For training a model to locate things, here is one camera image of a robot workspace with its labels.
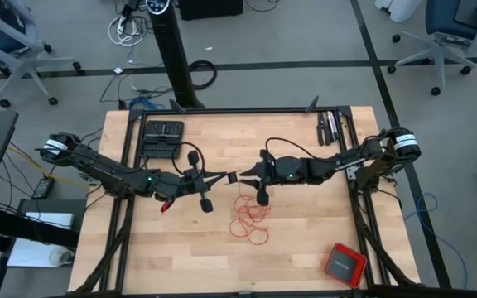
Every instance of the black metal frame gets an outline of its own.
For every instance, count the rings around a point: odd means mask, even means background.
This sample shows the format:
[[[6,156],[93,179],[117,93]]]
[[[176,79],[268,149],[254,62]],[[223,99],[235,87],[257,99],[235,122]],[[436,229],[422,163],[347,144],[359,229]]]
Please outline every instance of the black metal frame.
[[[305,108],[206,108],[206,109],[190,109],[186,110],[185,114],[236,114],[236,113],[305,113],[306,109]],[[336,127],[338,129],[338,132],[340,132],[340,150],[341,151],[346,151],[347,144],[345,143],[345,135],[344,135],[344,130],[340,125],[340,115],[343,114],[347,118],[347,126],[349,129],[349,138],[351,140],[351,145],[353,147],[358,146],[358,139],[356,137],[356,131],[354,129],[354,122],[352,119],[352,115],[350,113],[350,107],[323,107],[323,108],[314,108],[312,112],[333,112],[335,115],[335,122],[336,122]],[[135,127],[135,122],[136,120],[139,119],[140,123],[145,123],[147,121],[147,118],[152,115],[177,115],[178,112],[175,110],[158,110],[158,111],[130,111],[129,116],[128,116],[128,126],[127,126],[127,131],[126,135],[124,138],[124,147],[123,147],[123,155],[121,158],[121,162],[126,165],[128,162],[128,155],[130,152],[131,148],[131,140],[133,136],[133,129]],[[133,167],[139,167],[141,159],[137,158],[139,156],[139,150],[140,150],[140,144],[143,139],[143,130],[144,126],[141,126],[139,129],[139,133],[137,136],[137,149],[135,153],[135,159],[133,163]],[[348,181],[348,190],[350,194],[350,198],[353,202],[358,202],[358,194],[355,191],[355,185],[353,183],[350,183]],[[371,233],[373,236],[380,241],[380,235],[378,232],[378,223],[377,219],[374,215],[373,211],[373,203],[371,201],[371,198],[369,195],[364,196],[364,203],[366,206],[366,209],[368,210],[368,221],[370,224],[371,228]],[[133,216],[133,199],[128,200],[128,207],[127,207],[127,213],[126,216],[129,217],[130,219]],[[110,220],[110,226],[109,226],[109,231],[108,231],[108,241],[107,241],[107,246],[109,247],[111,245],[111,241],[114,238],[116,231],[117,231],[117,225],[118,225],[118,216],[120,214],[120,199],[116,199],[113,203],[113,209],[112,209],[112,215],[111,215],[111,220]],[[359,210],[359,205],[358,203],[356,204],[351,204],[353,208],[353,212],[360,212]],[[123,245],[121,246],[121,253],[120,253],[120,258],[119,258],[119,264],[118,264],[118,271],[117,271],[117,277],[115,281],[115,289],[117,291],[122,291],[123,289],[123,278],[124,278],[124,272],[126,269],[126,262],[128,258],[128,243],[129,243],[129,226],[128,225],[128,234],[123,240]],[[367,242],[365,240],[365,237],[362,233],[359,232],[357,229],[357,235],[358,235],[358,240],[359,240],[359,248],[361,253],[365,255],[369,259],[369,252],[368,252],[368,246]],[[383,281],[383,284],[389,285],[390,280],[389,280],[389,275],[388,272],[383,265],[381,260],[378,260],[378,267],[380,270],[380,277],[381,280]],[[374,284],[374,278],[373,278],[373,271],[371,266],[367,266],[366,271],[365,271],[365,279],[366,283],[368,285],[373,285]],[[100,284],[99,284],[99,290],[100,291],[105,291],[108,288],[108,281],[109,281],[109,266],[108,268],[104,271]],[[285,297],[292,297],[292,296],[308,296],[308,297],[340,297],[340,296],[352,296],[354,294],[353,291],[299,291],[299,292],[263,292],[263,293],[256,293],[256,296],[285,296]],[[159,295],[162,297],[167,297],[167,296],[174,296],[174,297],[230,297],[230,296],[241,296],[238,293],[212,293],[212,294],[181,294],[181,295]],[[137,297],[154,297],[156,295],[137,295]]]
[[[306,113],[305,108],[219,108],[219,109],[194,109],[184,111],[185,114],[236,114],[236,113]],[[348,149],[345,142],[345,133],[344,129],[341,126],[341,116],[346,117],[346,125],[349,131],[349,139],[353,147],[358,146],[358,138],[356,136],[356,131],[354,127],[354,121],[352,118],[351,109],[348,106],[340,106],[335,108],[323,107],[323,108],[313,108],[309,112],[333,112],[335,115],[335,125],[340,133],[340,151],[346,151]],[[130,152],[131,140],[133,135],[134,123],[137,119],[140,120],[140,123],[143,124],[147,121],[147,118],[152,115],[177,115],[178,112],[174,110],[160,110],[160,111],[130,111],[128,115],[128,127],[127,133],[125,135],[125,142],[123,148],[122,162],[126,165],[128,161],[128,154]],[[143,138],[143,129],[144,126],[141,126],[139,129],[139,134],[137,138],[137,149],[135,160],[133,162],[133,167],[140,166],[141,161],[139,152],[139,145],[142,142]],[[395,297],[395,298],[413,298],[413,297],[439,297],[439,298],[452,298],[452,297],[477,297],[477,291],[464,291],[464,290],[453,290],[447,288],[425,288],[424,286],[415,285],[413,281],[408,280],[400,269],[398,269],[391,257],[384,251],[382,244],[380,242],[380,234],[378,231],[378,223],[374,214],[373,201],[369,193],[361,194],[358,191],[356,183],[354,180],[347,178],[347,186],[349,191],[349,198],[351,203],[351,209],[353,211],[356,233],[359,241],[360,252],[363,253],[369,259],[368,243],[371,245],[373,250],[377,255],[378,269],[380,271],[380,279],[382,284],[375,282],[373,277],[373,269],[371,266],[366,267],[364,273],[366,284],[368,289],[361,291],[360,289],[345,290],[345,291],[279,291],[279,292],[234,292],[234,293],[192,293],[192,294],[141,294],[141,295],[122,295],[123,290],[123,279],[124,272],[126,269],[126,263],[128,258],[128,242],[130,235],[130,226],[133,218],[133,209],[135,198],[127,198],[128,205],[125,220],[127,220],[127,228],[122,231],[121,240],[121,253],[118,264],[117,277],[115,281],[115,289],[106,291],[108,287],[108,278],[109,278],[109,262],[111,256],[114,253],[114,250],[110,248],[112,245],[111,239],[118,238],[120,233],[117,231],[117,222],[120,212],[120,199],[116,199],[117,203],[114,204],[112,210],[112,221],[110,222],[110,229],[108,231],[108,245],[107,249],[110,257],[107,257],[103,261],[108,262],[108,270],[102,271],[101,282],[99,286],[99,292],[94,293],[81,293],[81,295],[86,297],[97,296],[97,297],[133,297],[133,298],[143,298],[143,297],[152,297],[152,298],[165,298],[165,297],[175,297],[175,298],[260,298],[260,297]],[[364,221],[364,216],[360,212],[360,202],[359,197],[363,196],[364,204],[367,209],[367,217],[369,225],[362,226]],[[433,253],[436,253],[439,257],[442,257],[441,251],[439,248]],[[389,274],[391,274],[396,282],[400,286],[391,286],[391,281],[389,280]]]

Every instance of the electronic device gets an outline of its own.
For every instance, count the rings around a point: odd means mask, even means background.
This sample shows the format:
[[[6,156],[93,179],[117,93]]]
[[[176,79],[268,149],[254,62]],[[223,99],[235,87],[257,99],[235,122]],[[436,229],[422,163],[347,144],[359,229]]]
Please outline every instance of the electronic device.
[[[359,287],[368,259],[361,253],[337,243],[332,248],[325,272],[356,289]]]
[[[145,0],[157,47],[177,103],[183,108],[205,108],[195,94],[186,52],[171,0]]]
[[[243,0],[178,0],[181,19],[237,16],[243,13]]]
[[[145,126],[140,156],[147,158],[178,158],[183,137],[181,121],[149,121]]]

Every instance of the black case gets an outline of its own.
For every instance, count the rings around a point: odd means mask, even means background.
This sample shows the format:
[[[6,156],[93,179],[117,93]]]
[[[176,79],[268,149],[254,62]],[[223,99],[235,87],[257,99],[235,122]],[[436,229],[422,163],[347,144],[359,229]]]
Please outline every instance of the black case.
[[[178,0],[181,19],[236,16],[243,12],[243,0]]]

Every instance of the red case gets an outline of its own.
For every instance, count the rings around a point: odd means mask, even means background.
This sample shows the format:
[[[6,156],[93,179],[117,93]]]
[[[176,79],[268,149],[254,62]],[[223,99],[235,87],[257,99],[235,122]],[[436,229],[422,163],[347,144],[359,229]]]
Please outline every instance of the red case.
[[[353,278],[351,279],[350,283],[347,283],[347,281],[344,281],[328,272],[328,268],[329,268],[330,262],[332,261],[332,256],[335,251],[342,252],[356,260],[356,267],[354,268]],[[337,243],[334,245],[332,252],[330,253],[329,261],[327,262],[325,272],[328,275],[334,277],[336,280],[343,282],[345,285],[350,286],[353,289],[356,289],[360,285],[360,281],[362,280],[362,276],[364,275],[364,269],[367,266],[367,264],[368,264],[368,259],[364,255],[352,250],[351,248],[346,247],[342,243]]]

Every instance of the white motor label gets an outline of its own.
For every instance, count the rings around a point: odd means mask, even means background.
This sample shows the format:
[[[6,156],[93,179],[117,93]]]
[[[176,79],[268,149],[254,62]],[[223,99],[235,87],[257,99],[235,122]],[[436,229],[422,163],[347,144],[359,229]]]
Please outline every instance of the white motor label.
[[[397,141],[397,142],[402,142],[402,141],[406,141],[406,140],[415,140],[415,136],[414,135],[404,135],[404,136],[400,136],[400,137],[395,138],[395,141]]]
[[[52,149],[53,147],[56,147],[56,148],[59,148],[59,149],[62,149],[62,150],[66,150],[68,148],[65,144],[62,144],[61,142],[57,142],[57,141],[51,140],[51,139],[49,139],[43,147],[45,149]],[[47,150],[47,151],[49,151],[52,154],[56,154],[56,155],[60,154],[60,150],[54,150],[53,149],[53,150]]]
[[[399,142],[399,143],[395,144],[395,146],[393,146],[393,148],[395,148],[395,150],[397,150],[398,148],[402,148],[402,147],[405,147],[405,146],[411,146],[411,145],[418,145],[417,141],[415,141],[415,140],[402,141],[402,142]]]

